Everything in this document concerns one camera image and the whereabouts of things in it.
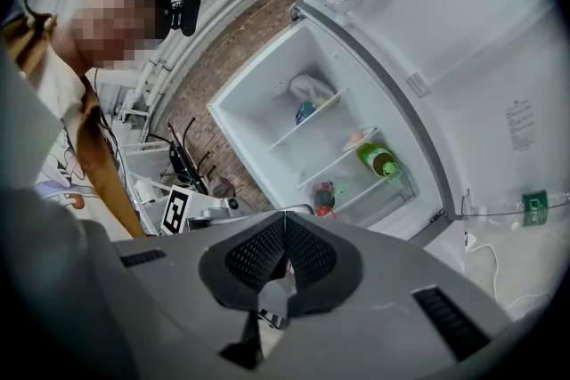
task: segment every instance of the food item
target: food item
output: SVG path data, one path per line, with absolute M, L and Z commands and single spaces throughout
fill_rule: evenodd
M 297 115 L 295 116 L 295 124 L 299 125 L 309 116 L 311 116 L 316 110 L 317 108 L 310 101 L 303 101 L 297 111 Z
M 335 95 L 332 87 L 305 74 L 291 79 L 289 90 L 299 103 L 310 101 L 317 109 Z
M 354 130 L 350 135 L 350 143 L 356 144 L 357 142 L 362 141 L 362 138 L 364 138 L 364 132 L 362 130 Z
M 402 173 L 394 155 L 383 144 L 365 142 L 358 147 L 356 155 L 378 177 L 397 178 Z
M 313 187 L 313 208 L 319 217 L 332 212 L 335 206 L 335 195 L 332 182 L 320 182 Z

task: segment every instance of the plastic bottle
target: plastic bottle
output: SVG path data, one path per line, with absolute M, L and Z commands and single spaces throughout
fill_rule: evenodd
M 313 187 L 313 208 L 319 217 L 332 212 L 335 206 L 334 187 L 331 181 L 320 182 Z
M 521 199 L 498 203 L 493 206 L 473 207 L 466 214 L 481 222 L 516 230 L 541 226 L 547 222 L 570 219 L 570 193 L 540 190 L 523 194 Z
M 365 142 L 356 149 L 356 155 L 378 177 L 395 177 L 396 172 L 401 173 L 394 155 L 383 144 Z

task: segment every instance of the refrigerator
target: refrigerator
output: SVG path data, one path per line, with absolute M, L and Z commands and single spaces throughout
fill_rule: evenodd
M 568 216 L 570 54 L 555 0 L 298 0 L 294 21 L 210 101 L 228 142 L 276 208 L 425 246 L 461 223 L 517 230 Z M 334 96 L 300 124 L 293 78 Z M 379 178 L 346 144 L 386 145 Z

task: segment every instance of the black chair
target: black chair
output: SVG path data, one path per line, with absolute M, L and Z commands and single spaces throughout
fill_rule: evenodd
M 185 143 L 186 133 L 188 132 L 188 129 L 191 127 L 191 125 L 194 123 L 195 120 L 196 118 L 193 117 L 190 123 L 184 129 L 183 143 Z M 203 195 L 207 195 L 208 188 L 206 187 L 206 184 L 202 180 L 202 176 L 200 175 L 199 169 L 202 162 L 209 156 L 209 152 L 207 152 L 206 155 L 195 166 L 192 157 L 186 151 L 184 144 L 181 144 L 180 141 L 178 140 L 178 137 L 176 136 L 175 133 L 175 129 L 172 127 L 170 123 L 168 123 L 168 131 L 170 132 L 170 136 L 172 137 L 171 141 L 157 134 L 149 133 L 149 136 L 151 136 L 152 138 L 157 138 L 158 140 L 167 142 L 170 145 L 170 163 L 174 168 L 174 172 L 162 173 L 160 175 L 161 176 L 174 175 L 180 180 L 180 182 L 188 183 L 194 186 L 197 192 L 202 193 Z M 216 166 L 212 166 L 208 171 L 207 175 L 212 173 L 212 171 L 214 171 L 215 168 Z

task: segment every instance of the floor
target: floor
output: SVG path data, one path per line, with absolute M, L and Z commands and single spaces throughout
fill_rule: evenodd
M 512 319 L 540 309 L 556 293 L 570 256 L 569 210 L 550 209 L 549 222 L 537 227 L 513 229 L 511 220 L 463 223 L 474 236 L 466 254 L 466 276 Z
M 234 154 L 210 116 L 207 104 L 241 65 L 291 23 L 289 10 L 296 1 L 259 0 L 226 28 L 190 69 L 160 117 L 155 132 L 167 136 L 167 122 L 170 122 L 182 136 L 190 119 L 196 117 L 186 137 L 186 148 L 195 161 L 209 152 L 200 171 L 205 174 L 216 166 L 210 178 L 229 179 L 237 197 L 256 212 L 273 206 Z

